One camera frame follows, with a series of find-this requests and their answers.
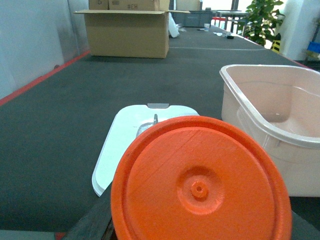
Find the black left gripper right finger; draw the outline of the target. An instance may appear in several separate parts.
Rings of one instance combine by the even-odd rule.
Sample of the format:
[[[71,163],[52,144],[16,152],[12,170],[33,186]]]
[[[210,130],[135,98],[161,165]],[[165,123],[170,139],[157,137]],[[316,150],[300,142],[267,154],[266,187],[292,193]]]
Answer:
[[[320,240],[320,231],[294,211],[292,215],[292,240]]]

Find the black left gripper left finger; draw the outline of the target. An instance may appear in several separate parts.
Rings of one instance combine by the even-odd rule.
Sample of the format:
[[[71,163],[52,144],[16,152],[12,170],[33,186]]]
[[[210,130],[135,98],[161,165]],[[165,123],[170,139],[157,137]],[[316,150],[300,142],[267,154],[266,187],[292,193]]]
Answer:
[[[97,203],[70,229],[62,240],[112,240],[111,193],[104,192]]]

